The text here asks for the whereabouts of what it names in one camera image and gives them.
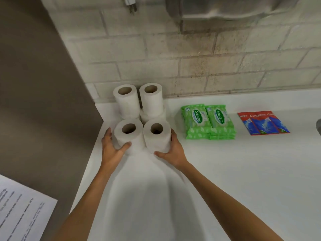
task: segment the person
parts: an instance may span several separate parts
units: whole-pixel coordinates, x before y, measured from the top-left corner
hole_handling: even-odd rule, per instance
[[[116,150],[111,141],[111,128],[102,138],[102,161],[98,173],[74,210],[62,224],[53,241],[86,241],[105,186],[131,142]],[[181,171],[202,196],[232,241],[282,241],[249,209],[204,177],[186,159],[182,145],[172,129],[168,153],[155,152]]]

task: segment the green oval label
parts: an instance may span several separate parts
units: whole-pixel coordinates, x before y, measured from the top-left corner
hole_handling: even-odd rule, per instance
[[[192,116],[193,116],[193,120],[197,123],[197,124],[201,124],[203,122],[203,117],[202,114],[199,110],[194,109],[192,112]]]
[[[214,116],[215,116],[216,121],[219,124],[224,124],[225,123],[224,114],[222,113],[222,111],[220,109],[215,109]]]

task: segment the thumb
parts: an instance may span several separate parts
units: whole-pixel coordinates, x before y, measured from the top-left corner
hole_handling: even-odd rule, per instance
[[[165,159],[166,158],[166,153],[162,153],[162,152],[159,152],[159,151],[155,151],[154,154],[160,158],[163,158]]]
[[[120,150],[121,152],[125,153],[126,150],[128,150],[131,145],[132,145],[131,142],[127,142],[127,143],[125,143],[119,150]]]

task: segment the white toilet paper roll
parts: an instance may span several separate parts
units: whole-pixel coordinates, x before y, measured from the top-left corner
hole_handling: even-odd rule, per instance
[[[114,135],[120,146],[131,142],[132,146],[126,151],[128,155],[134,155],[145,148],[142,122],[139,119],[125,119],[116,125]]]
[[[143,129],[147,149],[150,153],[155,151],[168,152],[171,146],[171,127],[163,118],[149,120]]]
[[[142,108],[148,117],[157,117],[162,113],[163,106],[163,89],[156,83],[148,83],[139,88],[142,99]]]
[[[123,119],[139,117],[140,105],[135,86],[120,85],[114,89],[113,94],[119,106],[120,116]]]
[[[149,117],[149,116],[147,116],[147,115],[144,113],[144,110],[143,110],[143,109],[141,109],[140,117],[141,117],[141,119],[142,119],[142,124],[143,124],[143,125],[145,125],[145,123],[147,123],[149,120],[156,118],[156,117]],[[165,106],[163,107],[163,113],[160,114],[160,115],[158,115],[157,117],[163,118],[163,119],[166,120],[166,108],[165,108]]]

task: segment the forearm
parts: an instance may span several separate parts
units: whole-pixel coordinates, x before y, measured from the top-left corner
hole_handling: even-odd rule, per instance
[[[67,217],[53,241],[86,241],[94,220],[101,196],[111,173],[99,169],[76,207]]]
[[[232,241],[282,240],[249,209],[209,181],[191,164],[185,164],[180,170],[198,190]]]

